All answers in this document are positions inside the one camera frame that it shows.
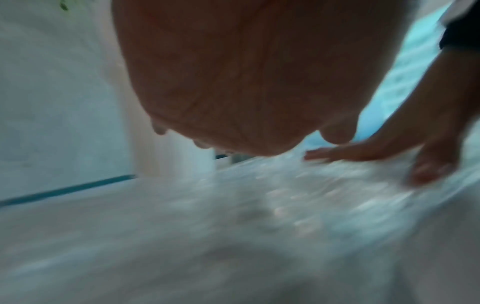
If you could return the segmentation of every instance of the hand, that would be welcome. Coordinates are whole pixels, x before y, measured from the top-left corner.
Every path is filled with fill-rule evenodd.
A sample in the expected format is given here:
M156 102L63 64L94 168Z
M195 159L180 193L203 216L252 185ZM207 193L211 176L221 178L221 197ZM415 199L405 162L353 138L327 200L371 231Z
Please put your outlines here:
M410 180L424 185L458 168L464 138L479 111L480 53L447 49L371 138L308 151L305 160L382 160L421 146Z
M154 129L281 154L333 143L391 67L417 0L113 0L132 85Z

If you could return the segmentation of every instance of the blue stripe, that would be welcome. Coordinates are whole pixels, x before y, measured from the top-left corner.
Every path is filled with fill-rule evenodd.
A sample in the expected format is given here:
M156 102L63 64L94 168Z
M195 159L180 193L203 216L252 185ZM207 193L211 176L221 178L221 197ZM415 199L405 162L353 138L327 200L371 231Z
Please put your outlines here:
M46 191L46 192L41 192L41 193L37 193L37 194L31 194L31 195L26 195L26 196L21 196L21 197L16 197L16 198L10 198L10 199L0 201L0 207L33 203L33 202L37 202L37 201L44 200L44 199L47 199L47 198L72 194L72 193L83 191L83 190L88 190L88 189L102 187L102 186L115 184L115 183L119 183L119 182L123 182L123 181L127 181L127 180L132 180L134 178L136 178L135 175L124 175L124 176L104 179L104 180L100 180L100 181L96 181L96 182L92 182L92 183L86 183L86 184L82 184L82 185L62 188L62 189L58 189L58 190Z

